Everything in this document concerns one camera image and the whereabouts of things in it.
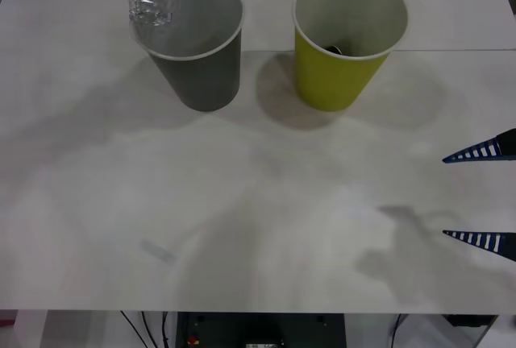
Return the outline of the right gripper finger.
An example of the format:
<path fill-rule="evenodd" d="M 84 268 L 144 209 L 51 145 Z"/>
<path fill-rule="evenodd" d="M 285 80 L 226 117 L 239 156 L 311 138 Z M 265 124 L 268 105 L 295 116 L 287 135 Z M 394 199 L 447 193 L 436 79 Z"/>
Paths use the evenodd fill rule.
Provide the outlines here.
<path fill-rule="evenodd" d="M 468 232 L 443 230 L 443 234 L 470 246 L 516 261 L 516 234 L 512 232 Z"/>
<path fill-rule="evenodd" d="M 505 131 L 496 137 L 466 147 L 455 152 L 442 161 L 445 164 L 480 162 L 480 161 L 513 161 L 515 160 L 516 129 Z"/>

